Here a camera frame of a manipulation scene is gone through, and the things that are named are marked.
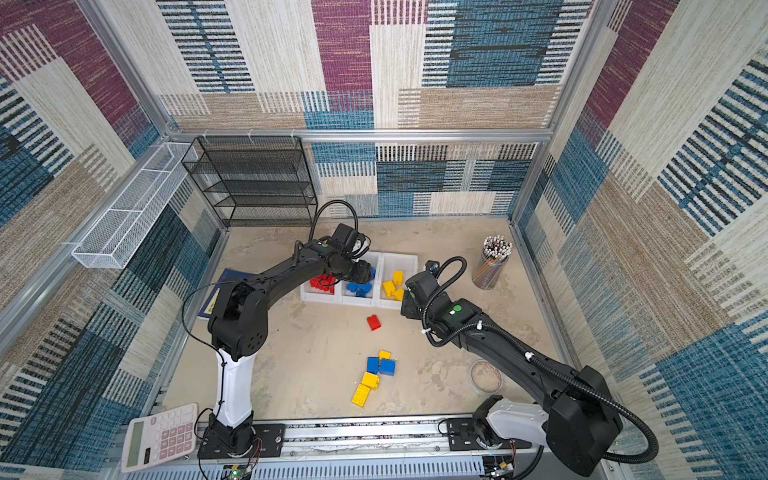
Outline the long red lego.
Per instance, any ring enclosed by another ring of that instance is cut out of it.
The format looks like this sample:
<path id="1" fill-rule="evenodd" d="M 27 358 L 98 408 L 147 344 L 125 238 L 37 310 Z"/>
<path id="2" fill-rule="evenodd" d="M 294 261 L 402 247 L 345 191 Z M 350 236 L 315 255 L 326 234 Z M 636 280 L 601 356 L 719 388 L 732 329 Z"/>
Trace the long red lego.
<path id="1" fill-rule="evenodd" d="M 309 281 L 310 290 L 313 293 L 334 295 L 337 279 L 333 275 L 321 275 Z"/>

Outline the blue lego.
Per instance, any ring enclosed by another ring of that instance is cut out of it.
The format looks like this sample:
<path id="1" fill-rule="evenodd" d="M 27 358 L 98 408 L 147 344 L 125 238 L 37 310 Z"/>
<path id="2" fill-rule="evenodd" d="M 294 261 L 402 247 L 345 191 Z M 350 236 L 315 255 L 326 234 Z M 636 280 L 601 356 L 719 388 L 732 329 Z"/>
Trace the blue lego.
<path id="1" fill-rule="evenodd" d="M 348 283 L 346 291 L 350 296 L 356 298 L 371 298 L 374 283 L 372 281 L 365 284 Z"/>
<path id="2" fill-rule="evenodd" d="M 396 362 L 391 359 L 381 359 L 379 361 L 378 373 L 386 376 L 394 376 L 396 372 Z"/>
<path id="3" fill-rule="evenodd" d="M 366 360 L 366 372 L 377 375 L 379 372 L 380 360 L 378 357 L 368 357 Z"/>

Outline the long yellow lego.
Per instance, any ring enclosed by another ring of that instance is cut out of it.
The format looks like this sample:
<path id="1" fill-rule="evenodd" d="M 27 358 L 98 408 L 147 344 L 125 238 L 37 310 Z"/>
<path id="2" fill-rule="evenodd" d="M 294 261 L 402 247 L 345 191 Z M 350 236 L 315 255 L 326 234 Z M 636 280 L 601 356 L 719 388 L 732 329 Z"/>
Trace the long yellow lego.
<path id="1" fill-rule="evenodd" d="M 359 384 L 357 386 L 354 394 L 353 394 L 353 397 L 351 399 L 351 403 L 356 405 L 356 406 L 358 406 L 358 407 L 360 407 L 360 408 L 363 408 L 365 406 L 365 404 L 366 404 L 366 401 L 367 401 L 369 395 L 370 395 L 370 392 L 371 392 L 371 388 L 370 387 L 368 387 L 368 386 L 366 386 L 364 384 Z"/>

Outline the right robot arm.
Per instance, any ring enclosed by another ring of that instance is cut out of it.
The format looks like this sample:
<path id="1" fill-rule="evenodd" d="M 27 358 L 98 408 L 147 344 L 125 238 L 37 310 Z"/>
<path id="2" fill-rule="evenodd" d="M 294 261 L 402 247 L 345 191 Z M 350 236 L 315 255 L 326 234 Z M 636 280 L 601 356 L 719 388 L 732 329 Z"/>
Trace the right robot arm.
<path id="1" fill-rule="evenodd" d="M 603 460 L 643 464 L 656 458 L 656 435 L 614 399 L 600 372 L 589 366 L 576 370 L 554 360 L 503 329 L 469 300 L 452 300 L 447 289 L 460 276 L 454 274 L 441 283 L 445 268 L 430 261 L 405 281 L 402 315 L 420 321 L 433 347 L 453 344 L 465 349 L 520 385 L 543 410 L 545 418 L 538 428 L 564 466 L 587 477 Z"/>

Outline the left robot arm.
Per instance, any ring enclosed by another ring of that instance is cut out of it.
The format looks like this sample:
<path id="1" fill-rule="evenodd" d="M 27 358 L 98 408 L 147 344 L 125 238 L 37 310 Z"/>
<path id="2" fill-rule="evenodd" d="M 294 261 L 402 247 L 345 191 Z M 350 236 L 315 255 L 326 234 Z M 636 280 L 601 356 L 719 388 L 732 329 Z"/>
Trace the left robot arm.
<path id="1" fill-rule="evenodd" d="M 316 238 L 318 216 L 332 205 L 346 207 L 353 224 L 341 223 L 332 235 Z M 242 458 L 257 451 L 251 384 L 256 354 L 268 337 L 270 308 L 322 275 L 358 284 L 372 279 L 371 265 L 361 259 L 370 240 L 359 231 L 354 207 L 345 200 L 331 200 L 316 215 L 309 239 L 296 242 L 288 259 L 245 280 L 225 282 L 219 289 L 208 331 L 221 366 L 216 404 L 198 450 L 202 459 Z"/>

